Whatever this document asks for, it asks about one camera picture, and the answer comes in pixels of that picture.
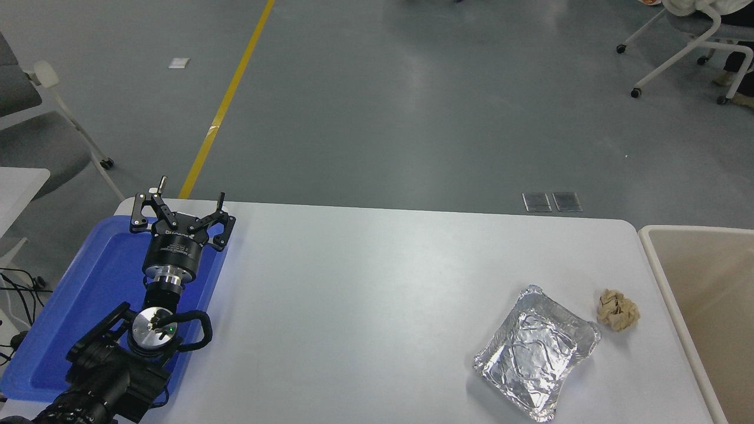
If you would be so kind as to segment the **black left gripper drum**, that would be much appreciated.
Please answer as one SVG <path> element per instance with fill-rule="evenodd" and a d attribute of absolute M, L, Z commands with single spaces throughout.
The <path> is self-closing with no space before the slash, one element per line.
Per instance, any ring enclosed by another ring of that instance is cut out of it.
<path fill-rule="evenodd" d="M 157 234 L 151 239 L 144 260 L 144 273 L 155 267 L 172 266 L 188 273 L 199 270 L 203 247 L 181 234 Z"/>

